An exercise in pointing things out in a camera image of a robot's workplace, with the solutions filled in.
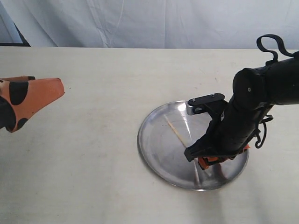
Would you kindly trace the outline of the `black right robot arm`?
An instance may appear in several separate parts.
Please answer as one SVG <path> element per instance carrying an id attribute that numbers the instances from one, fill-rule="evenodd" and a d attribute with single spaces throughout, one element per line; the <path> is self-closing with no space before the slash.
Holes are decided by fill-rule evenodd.
<path id="1" fill-rule="evenodd" d="M 275 59 L 264 67 L 237 72 L 229 101 L 221 93 L 188 100 L 188 114 L 208 113 L 211 117 L 205 134 L 186 148 L 188 161 L 198 160 L 207 169 L 247 151 L 253 138 L 255 147 L 262 147 L 267 133 L 259 125 L 273 120 L 269 115 L 273 106 L 299 102 L 299 54 L 285 55 L 286 60 Z"/>

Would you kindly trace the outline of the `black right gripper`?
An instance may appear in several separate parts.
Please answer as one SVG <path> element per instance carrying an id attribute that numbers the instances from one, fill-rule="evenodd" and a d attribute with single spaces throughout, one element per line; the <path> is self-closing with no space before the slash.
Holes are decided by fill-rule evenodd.
<path id="1" fill-rule="evenodd" d="M 232 112 L 223 119 L 221 113 L 208 114 L 212 120 L 206 133 L 184 151 L 189 162 L 198 157 L 198 165 L 202 170 L 250 149 L 248 143 L 255 135 L 259 118 L 259 112 Z"/>

